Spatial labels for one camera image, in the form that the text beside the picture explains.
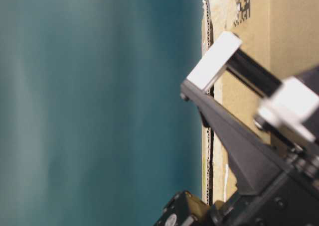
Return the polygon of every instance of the qr code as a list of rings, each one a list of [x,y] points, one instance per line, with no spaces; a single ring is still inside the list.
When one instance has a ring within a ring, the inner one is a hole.
[[[250,17],[250,0],[236,0],[237,4],[237,19],[234,21],[234,26],[237,26]]]

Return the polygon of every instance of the cardboard surface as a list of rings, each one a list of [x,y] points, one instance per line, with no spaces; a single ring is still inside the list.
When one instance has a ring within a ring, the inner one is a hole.
[[[224,30],[235,32],[243,40],[242,50],[279,78],[319,63],[318,0],[209,0],[209,4],[214,39]],[[214,95],[264,141],[270,141],[253,124],[259,98],[247,87],[226,72],[214,85]],[[213,201],[226,201],[236,191],[235,183],[227,153],[215,136]]]

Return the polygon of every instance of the black metal rod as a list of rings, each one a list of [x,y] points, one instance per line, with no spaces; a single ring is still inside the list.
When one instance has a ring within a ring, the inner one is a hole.
[[[270,97],[281,81],[238,49],[227,62],[227,70],[261,97]]]

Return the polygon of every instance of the teal background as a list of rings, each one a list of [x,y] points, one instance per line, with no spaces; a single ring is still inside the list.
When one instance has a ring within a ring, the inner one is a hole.
[[[0,0],[0,225],[153,225],[200,196],[179,85],[201,0]]]

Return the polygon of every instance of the screw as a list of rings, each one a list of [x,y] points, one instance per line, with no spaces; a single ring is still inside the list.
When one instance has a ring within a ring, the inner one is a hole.
[[[284,210],[286,207],[285,201],[280,197],[275,198],[275,203],[280,210]]]
[[[180,97],[186,102],[189,100],[189,98],[184,93],[180,93]]]
[[[263,219],[256,219],[255,222],[256,222],[255,224],[256,226],[267,226],[266,221]]]

